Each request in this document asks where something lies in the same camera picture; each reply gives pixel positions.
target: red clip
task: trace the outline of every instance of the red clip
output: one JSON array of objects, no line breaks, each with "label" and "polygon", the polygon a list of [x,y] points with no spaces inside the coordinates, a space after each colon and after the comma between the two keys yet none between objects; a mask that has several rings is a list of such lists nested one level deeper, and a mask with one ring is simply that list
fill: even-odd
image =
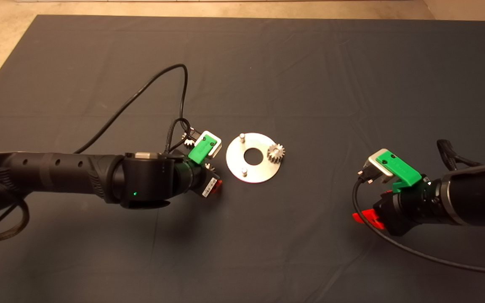
[{"label": "red clip", "polygon": [[[375,228],[385,229],[385,224],[379,222],[379,216],[377,216],[377,213],[374,209],[363,210],[362,214],[364,215],[364,217],[366,217],[366,219],[368,219],[368,221],[370,221],[370,223]],[[353,214],[353,219],[358,223],[364,224],[364,221],[362,221],[362,218],[360,218],[360,215],[358,215],[358,213]]]}]

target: center hole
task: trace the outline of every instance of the center hole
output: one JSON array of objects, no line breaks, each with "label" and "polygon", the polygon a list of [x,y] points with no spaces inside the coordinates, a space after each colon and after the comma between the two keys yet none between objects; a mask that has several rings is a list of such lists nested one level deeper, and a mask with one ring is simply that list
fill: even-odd
[{"label": "center hole", "polygon": [[244,153],[244,160],[249,165],[258,165],[263,161],[263,153],[257,148],[250,148]]}]

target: sticker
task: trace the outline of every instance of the sticker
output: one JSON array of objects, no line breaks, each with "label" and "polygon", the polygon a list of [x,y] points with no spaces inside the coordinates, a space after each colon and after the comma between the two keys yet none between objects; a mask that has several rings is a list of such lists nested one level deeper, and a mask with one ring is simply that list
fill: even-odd
[{"label": "sticker", "polygon": [[207,184],[207,187],[203,191],[202,196],[204,196],[206,198],[208,196],[208,194],[211,192],[212,188],[214,187],[214,185],[216,184],[217,181],[218,180],[216,180],[215,178],[211,178],[211,180],[209,181],[209,184]]}]

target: gray tablecloth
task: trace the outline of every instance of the gray tablecloth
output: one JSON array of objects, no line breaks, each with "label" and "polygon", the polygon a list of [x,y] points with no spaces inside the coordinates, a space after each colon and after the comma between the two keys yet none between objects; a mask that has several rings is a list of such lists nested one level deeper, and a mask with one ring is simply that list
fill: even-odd
[{"label": "gray tablecloth", "polygon": [[[29,226],[0,242],[0,302],[485,301],[484,274],[384,243],[350,201],[379,148],[434,178],[438,138],[485,163],[485,22],[39,16],[0,70],[0,150],[70,153],[174,63],[190,71],[192,124],[284,144],[277,176],[237,180],[224,148],[208,200],[129,211],[31,194]],[[162,77],[87,153],[163,150],[182,81]],[[485,228],[419,226],[400,241],[485,265]]]}]

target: metal gear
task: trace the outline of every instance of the metal gear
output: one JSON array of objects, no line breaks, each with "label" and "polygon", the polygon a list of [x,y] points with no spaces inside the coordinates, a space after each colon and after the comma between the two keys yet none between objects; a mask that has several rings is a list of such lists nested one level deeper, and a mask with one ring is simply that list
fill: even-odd
[{"label": "metal gear", "polygon": [[285,156],[285,148],[281,144],[273,144],[267,150],[267,158],[272,163],[280,163]]},{"label": "metal gear", "polygon": [[206,163],[205,164],[205,168],[208,169],[208,170],[210,170],[210,171],[212,171],[212,172],[214,172],[214,167],[210,163]]},{"label": "metal gear", "polygon": [[[181,137],[181,140],[183,140],[186,135],[187,135],[187,133],[183,133],[183,136]],[[194,143],[196,143],[196,142],[194,140],[192,140],[190,137],[188,137],[187,140],[184,140],[183,145],[187,149],[191,149],[192,147],[194,147]]]}]

